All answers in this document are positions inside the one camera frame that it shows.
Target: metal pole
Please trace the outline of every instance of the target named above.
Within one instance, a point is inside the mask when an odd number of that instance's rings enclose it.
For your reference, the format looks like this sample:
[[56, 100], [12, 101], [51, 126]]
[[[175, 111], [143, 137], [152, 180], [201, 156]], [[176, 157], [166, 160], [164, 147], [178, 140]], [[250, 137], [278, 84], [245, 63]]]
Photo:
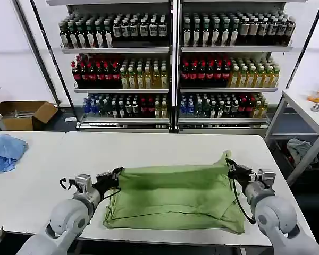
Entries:
[[53, 86], [53, 83], [52, 83], [52, 79], [50, 78], [48, 72], [47, 72], [47, 68], [45, 66], [45, 63], [43, 61], [43, 58], [41, 57], [41, 54], [40, 54], [40, 51], [38, 49], [38, 46], [37, 46], [37, 43], [33, 37], [33, 34], [31, 32], [31, 29], [30, 29], [30, 26], [28, 25], [28, 21], [26, 19], [26, 16], [22, 10], [22, 7], [19, 3], [19, 0], [12, 0], [12, 3], [13, 3], [13, 6], [15, 8], [15, 11], [16, 13], [18, 14], [18, 17], [19, 17], [19, 20], [21, 22], [21, 25], [25, 31], [25, 34], [27, 36], [27, 39], [28, 39], [28, 42], [31, 46], [31, 49], [36, 57], [36, 60], [40, 66], [40, 69], [41, 69], [41, 72], [46, 80], [46, 83], [52, 93], [52, 96], [55, 100], [55, 102], [57, 103], [57, 105], [59, 106], [60, 104], [60, 100], [58, 99], [58, 96], [57, 96], [57, 93], [55, 91], [55, 88]]

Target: floor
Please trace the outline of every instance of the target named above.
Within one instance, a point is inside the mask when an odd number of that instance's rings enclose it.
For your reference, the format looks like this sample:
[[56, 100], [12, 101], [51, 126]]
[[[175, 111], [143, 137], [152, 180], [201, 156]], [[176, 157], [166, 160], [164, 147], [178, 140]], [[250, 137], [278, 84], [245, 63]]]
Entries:
[[[313, 130], [296, 114], [293, 109], [287, 108], [286, 114], [281, 117], [278, 127], [274, 133], [313, 133]], [[54, 118], [46, 125], [45, 131], [75, 131], [76, 121], [65, 122], [64, 120], [73, 117], [69, 109], [60, 110]], [[304, 140], [313, 142], [315, 137], [307, 136]], [[273, 143], [270, 146], [272, 155], [279, 166], [281, 172], [286, 177], [292, 171], [290, 163], [286, 157]], [[296, 200], [299, 203], [316, 239], [319, 243], [319, 171], [305, 171], [298, 179], [295, 185], [291, 187]], [[26, 241], [28, 236], [7, 234], [0, 244], [0, 255], [16, 254], [21, 245]], [[136, 243], [119, 243], [119, 242], [80, 242], [82, 249], [78, 253], [78, 242], [76, 241], [70, 249], [69, 254], [101, 254], [101, 253], [128, 253], [131, 255], [160, 255], [160, 254], [191, 254], [191, 255], [231, 255], [238, 254], [235, 248], [211, 247], [211, 246], [179, 246], [179, 245], [150, 245]], [[272, 249], [251, 248], [246, 249], [250, 255], [272, 255]]]

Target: gray cloth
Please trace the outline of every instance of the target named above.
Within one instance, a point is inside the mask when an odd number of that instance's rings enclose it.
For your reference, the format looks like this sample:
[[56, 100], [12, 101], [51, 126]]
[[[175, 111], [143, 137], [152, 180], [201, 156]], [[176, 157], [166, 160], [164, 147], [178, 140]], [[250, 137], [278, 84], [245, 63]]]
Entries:
[[[303, 159], [303, 157], [306, 155], [308, 150], [311, 148], [311, 143], [306, 141], [300, 141], [296, 138], [292, 138], [287, 142], [287, 149], [291, 153], [293, 159], [294, 159], [294, 167], [299, 164], [299, 162]], [[311, 164], [318, 163], [318, 158], [315, 157]]]

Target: bottle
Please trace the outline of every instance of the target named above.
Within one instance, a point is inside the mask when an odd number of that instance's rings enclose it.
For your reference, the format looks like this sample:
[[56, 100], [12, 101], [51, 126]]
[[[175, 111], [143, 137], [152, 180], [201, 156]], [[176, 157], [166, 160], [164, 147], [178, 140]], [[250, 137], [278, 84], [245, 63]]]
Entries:
[[150, 30], [150, 38], [154, 40], [154, 38], [158, 36], [158, 25], [156, 23], [156, 19], [151, 19], [149, 30]]
[[296, 28], [296, 19], [293, 17], [289, 17], [289, 21], [287, 23], [285, 34], [282, 38], [282, 45], [283, 46], [289, 45], [289, 42], [291, 40], [291, 37], [292, 37], [292, 34], [293, 34], [295, 28]]
[[239, 76], [239, 67], [234, 66], [232, 75], [230, 79], [228, 80], [228, 88], [235, 88], [236, 87], [236, 81], [238, 80]]
[[247, 35], [249, 31], [249, 18], [244, 18], [243, 21], [241, 22], [241, 28], [240, 28], [240, 38], [239, 41], [242, 45], [247, 44]]
[[266, 45], [274, 45], [275, 44], [275, 35], [278, 30], [278, 19], [274, 18], [273, 22], [271, 22], [268, 26], [267, 36], [266, 36]]
[[158, 24], [158, 35], [161, 39], [166, 38], [167, 36], [167, 25], [165, 23], [165, 17], [161, 17], [160, 23]]
[[255, 77], [255, 66], [251, 66], [249, 72], [247, 72], [247, 77], [245, 80], [245, 88], [253, 88], [253, 81]]
[[245, 87], [245, 82], [247, 78], [247, 69], [245, 65], [242, 67], [241, 72], [239, 74], [239, 77], [236, 82], [236, 88], [244, 88]]
[[260, 84], [261, 88], [269, 88], [270, 80], [271, 80], [271, 76], [272, 76], [272, 71], [273, 71], [272, 66], [269, 65], [266, 67], [266, 72], [264, 73], [264, 75], [262, 77], [261, 84]]
[[104, 27], [105, 27], [105, 38], [106, 38], [107, 47], [112, 48], [112, 35], [110, 31], [109, 20], [104, 21]]
[[223, 21], [223, 29], [221, 31], [221, 46], [226, 46], [229, 34], [229, 19]]
[[200, 39], [200, 19], [195, 19], [195, 29], [194, 29], [194, 35], [192, 38], [192, 45], [194, 47], [198, 46]]
[[158, 69], [158, 66], [154, 67], [153, 80], [154, 80], [154, 88], [161, 88], [162, 87], [161, 76], [160, 76], [160, 71]]
[[224, 111], [224, 101], [220, 101], [219, 103], [219, 110], [217, 111], [217, 118], [221, 118]]
[[257, 33], [257, 45], [265, 44], [265, 36], [267, 34], [268, 29], [268, 18], [264, 18], [263, 22], [259, 25], [258, 33]]
[[240, 22], [239, 19], [233, 20], [233, 28], [230, 33], [229, 46], [235, 46], [235, 44], [237, 44], [239, 22]]
[[275, 88], [276, 84], [278, 83], [278, 79], [279, 79], [279, 73], [280, 73], [280, 67], [276, 67], [275, 70], [272, 73], [270, 82], [269, 82], [269, 86], [271, 88]]
[[166, 74], [166, 67], [162, 66], [161, 67], [161, 84], [162, 84], [162, 89], [167, 89], [167, 74]]
[[206, 47], [209, 42], [209, 22], [210, 19], [204, 20], [203, 36], [202, 36], [202, 46]]
[[91, 27], [91, 21], [86, 21], [85, 22], [86, 25], [86, 36], [89, 42], [89, 48], [96, 48], [97, 42], [96, 42], [96, 38], [94, 37], [93, 31], [92, 31], [92, 27]]
[[256, 45], [256, 34], [259, 27], [258, 21], [259, 21], [258, 18], [254, 18], [249, 25], [249, 31], [247, 35], [247, 41], [246, 41], [248, 45]]
[[122, 36], [125, 40], [130, 40], [130, 27], [129, 27], [128, 21], [124, 19], [122, 22], [123, 22], [121, 25]]
[[281, 23], [279, 24], [278, 31], [276, 32], [276, 40], [275, 44], [276, 45], [282, 45], [283, 44], [283, 39], [284, 39], [284, 34], [287, 28], [287, 19], [283, 18]]
[[239, 108], [239, 101], [235, 100], [230, 109], [229, 118], [235, 118], [237, 116], [238, 108]]
[[68, 22], [68, 27], [70, 30], [70, 39], [71, 39], [72, 47], [74, 49], [78, 49], [78, 41], [77, 41], [77, 37], [75, 36], [77, 31], [75, 29], [73, 22]]
[[261, 82], [265, 73], [265, 67], [258, 66], [258, 71], [256, 72], [253, 80], [253, 88], [260, 88]]

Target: black cable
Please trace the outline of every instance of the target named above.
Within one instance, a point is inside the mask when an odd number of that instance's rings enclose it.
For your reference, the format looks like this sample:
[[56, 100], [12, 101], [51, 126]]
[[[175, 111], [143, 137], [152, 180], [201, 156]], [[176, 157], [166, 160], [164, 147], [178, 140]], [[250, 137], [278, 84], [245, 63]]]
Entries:
[[236, 202], [238, 203], [240, 210], [242, 211], [242, 213], [244, 214], [244, 216], [247, 218], [247, 220], [251, 223], [251, 224], [255, 224], [255, 218], [254, 216], [252, 216], [252, 218], [249, 218], [249, 216], [246, 214], [245, 210], [243, 209], [242, 205], [240, 204], [239, 198], [238, 198], [238, 193], [236, 192], [236, 187], [235, 187], [235, 179], [233, 179], [233, 187], [234, 187], [234, 195], [235, 195], [235, 199]]

